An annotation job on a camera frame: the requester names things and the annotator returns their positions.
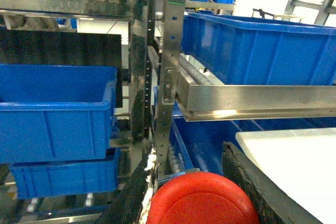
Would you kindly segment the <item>left gripper black white-stained left finger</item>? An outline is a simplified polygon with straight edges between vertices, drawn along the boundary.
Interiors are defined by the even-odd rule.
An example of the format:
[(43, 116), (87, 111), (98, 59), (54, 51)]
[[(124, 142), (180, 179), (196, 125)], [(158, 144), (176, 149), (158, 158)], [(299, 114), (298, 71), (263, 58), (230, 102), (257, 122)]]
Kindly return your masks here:
[(139, 162), (116, 199), (95, 223), (139, 223), (141, 214), (150, 208), (157, 184), (158, 153), (156, 148), (152, 148)]

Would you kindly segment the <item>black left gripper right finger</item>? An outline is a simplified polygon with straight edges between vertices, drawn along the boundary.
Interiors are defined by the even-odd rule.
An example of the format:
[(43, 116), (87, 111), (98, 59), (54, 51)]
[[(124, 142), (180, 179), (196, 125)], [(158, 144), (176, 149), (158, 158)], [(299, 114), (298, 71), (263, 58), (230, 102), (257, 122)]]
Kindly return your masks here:
[(223, 143), (222, 167), (224, 176), (247, 194), (261, 223), (321, 223), (231, 142)]

